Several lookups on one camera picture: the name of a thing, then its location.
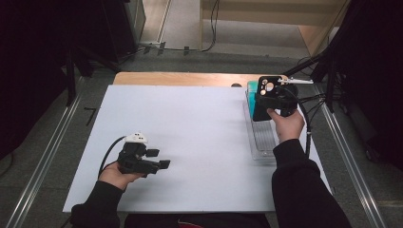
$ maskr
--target wooden table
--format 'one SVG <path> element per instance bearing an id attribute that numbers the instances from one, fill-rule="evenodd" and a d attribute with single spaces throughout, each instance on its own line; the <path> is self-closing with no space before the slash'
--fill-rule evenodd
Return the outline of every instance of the wooden table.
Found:
<path id="1" fill-rule="evenodd" d="M 120 72 L 114 85 L 144 86 L 231 86 L 246 87 L 264 74 L 189 73 L 189 72 Z"/>

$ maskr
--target person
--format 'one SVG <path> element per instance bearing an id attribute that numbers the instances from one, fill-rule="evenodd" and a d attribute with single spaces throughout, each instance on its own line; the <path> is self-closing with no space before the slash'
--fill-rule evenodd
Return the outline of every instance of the person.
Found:
<path id="1" fill-rule="evenodd" d="M 317 164 L 305 156 L 299 141 L 304 126 L 300 113 L 296 110 L 286 118 L 274 109 L 267 109 L 267 113 L 276 124 L 279 139 L 279 145 L 274 149 L 277 169 L 272 177 L 278 226 L 351 227 L 322 181 Z M 108 165 L 86 202 L 73 206 L 70 219 L 73 227 L 120 227 L 117 215 L 119 200 L 127 186 L 143 174 L 122 174 L 118 165 L 116 162 Z M 270 224 L 264 214 L 130 214 L 125 219 L 125 227 L 269 228 Z"/>

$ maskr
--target black sleeve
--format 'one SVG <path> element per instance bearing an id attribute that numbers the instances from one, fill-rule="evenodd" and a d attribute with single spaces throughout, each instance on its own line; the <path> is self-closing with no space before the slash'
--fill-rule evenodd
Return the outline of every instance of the black sleeve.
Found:
<path id="1" fill-rule="evenodd" d="M 278 167 L 272 186 L 279 227 L 351 227 L 299 140 L 281 143 L 274 154 Z"/>
<path id="2" fill-rule="evenodd" d="M 121 189 L 98 180 L 86 202 L 71 209 L 70 223 L 75 228 L 119 228 L 116 210 L 122 194 Z"/>

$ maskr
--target person's left hand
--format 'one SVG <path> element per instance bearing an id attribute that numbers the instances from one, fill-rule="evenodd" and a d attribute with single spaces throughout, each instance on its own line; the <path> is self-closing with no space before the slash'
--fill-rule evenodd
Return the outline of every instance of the person's left hand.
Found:
<path id="1" fill-rule="evenodd" d="M 125 190 L 127 186 L 135 181 L 136 179 L 142 177 L 144 174 L 134 173 L 134 174 L 122 174 L 119 171 L 119 164 L 117 162 L 108 165 L 101 173 L 99 181 L 110 183 L 122 190 Z"/>

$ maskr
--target white table surface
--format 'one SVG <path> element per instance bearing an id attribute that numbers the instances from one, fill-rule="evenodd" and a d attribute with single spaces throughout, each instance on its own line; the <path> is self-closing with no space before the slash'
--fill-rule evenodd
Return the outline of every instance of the white table surface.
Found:
<path id="1" fill-rule="evenodd" d="M 137 213 L 275 211 L 271 178 L 276 166 L 254 161 L 242 104 L 244 87 L 110 85 L 89 136 L 64 212 L 89 196 L 107 149 L 122 136 L 140 131 L 147 149 L 171 160 L 129 184 L 118 211 Z M 305 147 L 305 129 L 301 134 Z M 114 162 L 124 142 L 106 163 Z M 310 158 L 324 176 L 317 150 Z"/>

